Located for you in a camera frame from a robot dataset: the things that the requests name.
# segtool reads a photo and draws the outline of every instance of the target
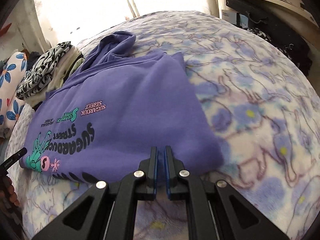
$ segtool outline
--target pink flower print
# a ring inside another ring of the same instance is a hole
[[[54,163],[50,164],[50,167],[52,168],[52,172],[57,172],[58,171],[58,167],[60,166],[59,164],[60,159],[54,159]]]

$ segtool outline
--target hand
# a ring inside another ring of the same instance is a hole
[[[7,188],[8,192],[10,194],[9,201],[12,202],[13,204],[15,204],[18,207],[20,205],[20,203],[19,203],[19,200],[17,199],[18,198],[17,194],[14,192],[14,187],[12,185],[12,180],[8,176],[4,177],[3,180],[4,181],[6,180],[6,182],[8,182],[8,184],[9,184],[9,187]],[[7,212],[7,210],[6,210],[5,206],[4,206],[4,203],[2,202],[2,199],[4,197],[5,197],[4,196],[4,192],[2,190],[0,190],[0,210],[2,210],[2,212],[7,215],[8,212]]]

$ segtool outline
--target wooden shelf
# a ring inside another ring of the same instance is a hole
[[[304,17],[305,19],[309,20],[310,22],[312,22],[315,26],[318,26],[317,23],[314,21],[312,15],[308,11],[303,10],[302,8],[297,8],[294,5],[282,0],[263,0],[263,1],[271,2],[273,4],[276,4],[285,8],[286,10],[289,10],[290,12],[295,12],[300,16]]]

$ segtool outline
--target purple hoodie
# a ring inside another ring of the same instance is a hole
[[[47,93],[29,126],[20,166],[60,179],[120,180],[170,145],[186,169],[222,164],[181,53],[128,57],[135,36],[103,38],[62,88]]]

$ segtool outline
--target green cartoon character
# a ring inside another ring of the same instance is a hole
[[[40,144],[39,138],[41,133],[39,133],[38,138],[35,140],[33,144],[33,151],[30,156],[27,157],[26,159],[26,165],[28,168],[36,170],[38,172],[41,172],[41,154],[45,151],[47,146],[50,144],[50,140],[46,141],[46,138],[49,136],[50,137],[51,131],[48,131],[43,142]]]

